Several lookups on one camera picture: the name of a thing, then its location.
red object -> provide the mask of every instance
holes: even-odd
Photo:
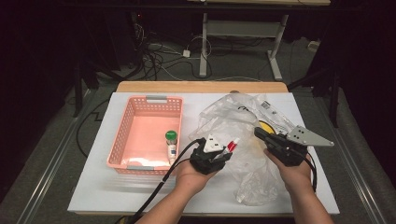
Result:
[[[230,142],[227,146],[229,152],[233,152],[233,150],[238,146],[239,138],[236,138],[232,142]]]

plastic basket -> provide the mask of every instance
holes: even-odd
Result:
[[[176,131],[179,142],[182,111],[181,97],[130,97],[107,165],[120,174],[165,175],[170,168],[165,133]]]

white table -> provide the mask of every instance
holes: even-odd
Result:
[[[126,101],[131,95],[142,94],[174,95],[184,98],[182,135],[180,136],[182,149],[191,141],[188,134],[197,128],[199,113],[226,93],[115,92],[96,135],[68,211],[77,214],[131,215],[140,208],[162,179],[162,176],[120,175],[106,166],[106,159],[119,127]],[[304,126],[291,93],[268,93],[268,99],[270,104],[283,112],[294,124]],[[318,168],[318,197],[330,214],[338,214],[337,204],[315,150],[312,156]],[[273,203],[263,206],[245,206],[237,202],[233,192],[238,185],[230,175],[227,169],[215,175],[205,189],[191,199],[184,210],[184,215],[226,217],[291,215],[290,196],[287,192],[279,195]],[[146,211],[170,192],[174,184],[175,180],[169,178]]]

person's left hand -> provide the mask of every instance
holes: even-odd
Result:
[[[180,189],[188,192],[191,196],[201,191],[207,181],[217,172],[209,175],[203,175],[192,167],[189,161],[183,161],[177,167],[177,177],[175,189]]]

plastic bag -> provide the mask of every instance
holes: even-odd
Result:
[[[263,153],[266,145],[254,136],[254,128],[263,120],[277,132],[289,132],[293,124],[268,102],[265,94],[250,96],[228,94],[200,113],[198,128],[189,138],[197,139],[213,134],[221,144],[240,138],[237,149],[227,162],[239,188],[235,199],[245,205],[263,205],[277,198],[285,190],[277,167]]]

